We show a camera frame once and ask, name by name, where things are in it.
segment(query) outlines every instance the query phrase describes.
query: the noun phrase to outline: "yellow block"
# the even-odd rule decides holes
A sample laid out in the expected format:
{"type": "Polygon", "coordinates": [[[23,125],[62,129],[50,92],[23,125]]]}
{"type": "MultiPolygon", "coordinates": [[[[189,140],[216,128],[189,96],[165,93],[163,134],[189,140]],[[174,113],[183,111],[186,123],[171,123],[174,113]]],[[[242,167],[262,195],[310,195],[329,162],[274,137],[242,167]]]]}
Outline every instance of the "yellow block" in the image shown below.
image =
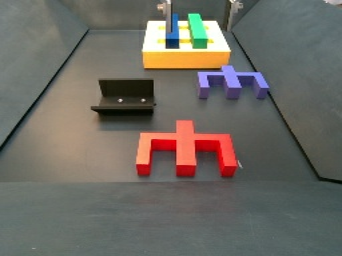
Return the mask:
{"type": "Polygon", "coordinates": [[[208,49],[193,49],[189,22],[179,21],[179,49],[166,49],[166,23],[149,21],[145,45],[143,64],[151,69],[210,69],[229,64],[230,47],[217,21],[204,21],[208,29],[208,49]]]}

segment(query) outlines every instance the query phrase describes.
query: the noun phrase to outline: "purple block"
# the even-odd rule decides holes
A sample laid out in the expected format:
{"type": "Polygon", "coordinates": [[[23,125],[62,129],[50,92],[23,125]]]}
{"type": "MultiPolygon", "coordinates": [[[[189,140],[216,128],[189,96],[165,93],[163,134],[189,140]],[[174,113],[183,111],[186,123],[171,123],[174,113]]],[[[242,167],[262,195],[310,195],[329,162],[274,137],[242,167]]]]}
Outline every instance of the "purple block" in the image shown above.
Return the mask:
{"type": "Polygon", "coordinates": [[[269,85],[260,72],[236,72],[233,66],[222,66],[222,72],[198,73],[198,97],[208,99],[210,86],[224,86],[228,99],[238,99],[242,86],[252,86],[258,99],[265,99],[269,85]]]}
{"type": "Polygon", "coordinates": [[[228,99],[238,99],[241,96],[241,82],[237,77],[237,72],[233,66],[224,66],[222,71],[225,73],[225,93],[228,99]]]}

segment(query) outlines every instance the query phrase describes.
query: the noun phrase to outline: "red e-shaped block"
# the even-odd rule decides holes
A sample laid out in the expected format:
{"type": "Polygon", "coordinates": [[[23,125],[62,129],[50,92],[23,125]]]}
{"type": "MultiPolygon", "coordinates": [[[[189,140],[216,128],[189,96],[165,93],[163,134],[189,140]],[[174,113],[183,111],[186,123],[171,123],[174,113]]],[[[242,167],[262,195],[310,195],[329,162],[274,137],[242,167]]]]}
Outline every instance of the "red e-shaped block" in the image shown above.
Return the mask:
{"type": "Polygon", "coordinates": [[[218,153],[221,175],[232,177],[238,168],[229,134],[198,134],[192,120],[177,121],[177,133],[141,133],[137,155],[139,175],[151,174],[153,151],[177,151],[177,176],[194,176],[197,151],[218,153]]]}

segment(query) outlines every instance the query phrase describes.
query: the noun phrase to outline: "toy block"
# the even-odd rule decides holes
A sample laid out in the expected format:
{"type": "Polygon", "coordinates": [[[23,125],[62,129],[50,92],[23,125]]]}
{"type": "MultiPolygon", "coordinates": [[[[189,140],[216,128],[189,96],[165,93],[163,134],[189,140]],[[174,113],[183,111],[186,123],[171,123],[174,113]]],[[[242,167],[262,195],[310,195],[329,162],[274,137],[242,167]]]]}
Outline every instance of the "toy block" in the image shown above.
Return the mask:
{"type": "Polygon", "coordinates": [[[237,72],[233,66],[222,66],[221,72],[198,72],[198,97],[209,98],[212,86],[222,86],[228,99],[238,99],[242,86],[252,86],[257,99],[265,99],[269,84],[260,72],[237,72]]]}
{"type": "Polygon", "coordinates": [[[198,13],[189,14],[189,27],[192,35],[192,43],[194,49],[208,49],[208,33],[198,13]]]}
{"type": "Polygon", "coordinates": [[[139,175],[151,174],[154,150],[177,151],[177,176],[196,175],[197,151],[217,152],[224,177],[234,176],[238,168],[230,135],[196,133],[192,120],[177,121],[175,133],[141,133],[137,154],[139,175]]]}
{"type": "Polygon", "coordinates": [[[173,14],[171,32],[166,32],[166,49],[179,49],[178,14],[173,14]]]}
{"type": "Polygon", "coordinates": [[[261,72],[238,72],[240,82],[253,87],[258,99],[265,99],[269,92],[269,85],[261,72]]]}
{"type": "Polygon", "coordinates": [[[155,96],[153,79],[101,79],[102,100],[91,109],[99,114],[151,114],[155,96]]]}
{"type": "Polygon", "coordinates": [[[193,49],[190,26],[178,21],[179,49],[166,49],[166,22],[149,21],[143,44],[146,69],[220,69],[230,60],[230,47],[217,21],[204,21],[208,49],[193,49]]]}

